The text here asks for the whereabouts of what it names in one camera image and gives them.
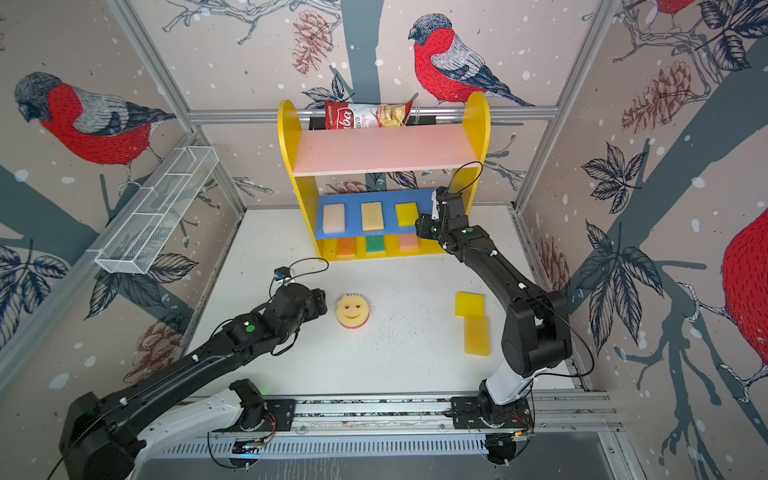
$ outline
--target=white table surface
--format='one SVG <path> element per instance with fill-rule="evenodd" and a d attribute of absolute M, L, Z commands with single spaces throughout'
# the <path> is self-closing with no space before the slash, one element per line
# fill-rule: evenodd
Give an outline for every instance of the white table surface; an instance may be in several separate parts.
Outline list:
<path fill-rule="evenodd" d="M 470 224 L 483 227 L 501 254 L 532 278 L 506 207 L 476 206 Z M 300 210 L 248 210 L 188 350 L 223 320 L 266 301 L 275 268 L 314 255 Z M 321 266 L 309 260 L 294 269 Z M 477 274 L 451 255 L 332 262 L 327 271 L 297 281 L 326 291 L 328 313 L 303 324 L 290 351 L 261 356 L 196 395 L 213 395 L 243 378 L 265 395 L 471 392 L 503 361 L 504 309 Z M 459 291 L 485 295 L 490 356 L 464 353 L 464 320 L 455 316 Z M 359 329 L 345 329 L 336 320 L 336 301 L 345 293 L 364 296 L 371 307 Z M 564 364 L 553 372 L 568 373 Z M 573 382 L 544 376 L 535 388 L 570 389 Z"/>

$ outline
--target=pink shelf board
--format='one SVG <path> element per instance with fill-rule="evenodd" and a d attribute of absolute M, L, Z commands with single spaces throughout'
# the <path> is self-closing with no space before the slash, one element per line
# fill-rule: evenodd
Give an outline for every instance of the pink shelf board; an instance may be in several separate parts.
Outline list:
<path fill-rule="evenodd" d="M 474 159 L 461 124 L 312 130 L 301 134 L 293 176 L 458 168 Z"/>

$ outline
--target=yellow sponge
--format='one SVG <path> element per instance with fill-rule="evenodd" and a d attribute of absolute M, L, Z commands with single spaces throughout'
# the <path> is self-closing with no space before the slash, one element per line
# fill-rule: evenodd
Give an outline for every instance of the yellow sponge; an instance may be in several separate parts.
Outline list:
<path fill-rule="evenodd" d="M 360 213 L 362 214 L 362 231 L 373 232 L 376 230 L 384 230 L 384 217 L 382 215 L 381 202 L 360 204 Z"/>
<path fill-rule="evenodd" d="M 491 333 L 487 316 L 464 317 L 464 352 L 469 355 L 491 355 Z"/>
<path fill-rule="evenodd" d="M 456 293 L 456 316 L 484 316 L 485 298 L 475 293 Z"/>
<path fill-rule="evenodd" d="M 413 227 L 416 225 L 416 221 L 419 219 L 419 210 L 415 203 L 397 204 L 395 210 L 397 211 L 397 224 L 399 226 Z"/>

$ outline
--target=green sponge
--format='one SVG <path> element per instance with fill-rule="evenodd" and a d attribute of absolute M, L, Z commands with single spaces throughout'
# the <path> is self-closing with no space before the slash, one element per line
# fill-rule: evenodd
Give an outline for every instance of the green sponge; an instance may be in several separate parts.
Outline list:
<path fill-rule="evenodd" d="M 372 253 L 385 253 L 384 236 L 366 237 L 366 252 L 369 255 Z"/>

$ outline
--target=bird illustration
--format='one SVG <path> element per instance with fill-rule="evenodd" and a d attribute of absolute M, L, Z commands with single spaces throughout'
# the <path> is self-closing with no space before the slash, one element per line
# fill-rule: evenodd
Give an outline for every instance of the bird illustration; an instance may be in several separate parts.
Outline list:
<path fill-rule="evenodd" d="M 147 149 L 155 154 L 149 146 L 154 129 L 176 118 L 116 95 L 73 87 L 42 71 L 21 79 L 14 93 L 22 117 L 37 118 L 73 154 L 94 164 L 125 165 L 128 178 L 118 193 L 128 184 L 139 186 L 131 179 L 131 162 Z"/>
<path fill-rule="evenodd" d="M 760 356 L 760 369 L 746 380 L 739 377 L 725 363 L 719 365 L 721 369 L 733 375 L 744 389 L 744 397 L 736 397 L 737 400 L 749 403 L 750 386 L 757 380 L 768 377 L 768 210 L 741 230 L 725 250 L 724 308 L 704 305 L 696 298 L 691 285 L 682 285 L 691 292 L 697 307 L 697 312 L 689 319 L 698 318 L 699 307 L 726 317 Z"/>
<path fill-rule="evenodd" d="M 469 95 L 481 91 L 531 107 L 491 73 L 478 53 L 464 45 L 445 15 L 423 15 L 413 24 L 408 38 L 415 41 L 416 77 L 437 98 L 435 106 L 444 101 L 466 103 Z"/>

